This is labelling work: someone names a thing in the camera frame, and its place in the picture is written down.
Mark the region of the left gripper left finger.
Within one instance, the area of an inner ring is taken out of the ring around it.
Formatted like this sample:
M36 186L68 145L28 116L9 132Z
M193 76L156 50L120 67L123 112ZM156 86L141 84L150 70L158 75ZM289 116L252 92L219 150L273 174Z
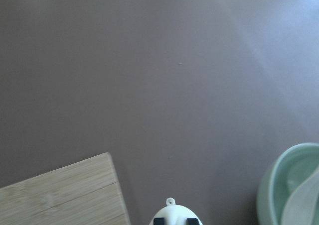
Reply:
M165 225L165 218L153 218L153 225Z

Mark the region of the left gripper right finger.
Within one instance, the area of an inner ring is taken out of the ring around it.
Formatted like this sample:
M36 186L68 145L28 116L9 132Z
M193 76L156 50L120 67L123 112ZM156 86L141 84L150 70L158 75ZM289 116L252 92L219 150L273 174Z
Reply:
M187 225L197 225L197 218L187 218Z

